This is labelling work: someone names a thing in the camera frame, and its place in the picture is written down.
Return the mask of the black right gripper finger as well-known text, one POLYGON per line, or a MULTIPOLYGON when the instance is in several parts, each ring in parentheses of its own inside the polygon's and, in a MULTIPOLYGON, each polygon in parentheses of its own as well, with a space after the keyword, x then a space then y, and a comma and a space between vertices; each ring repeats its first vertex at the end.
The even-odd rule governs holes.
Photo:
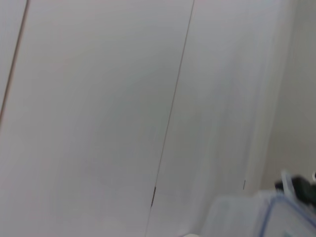
POLYGON ((285 179, 275 182, 275 189, 291 200, 311 207, 316 206, 316 185, 303 176, 286 176, 285 179))

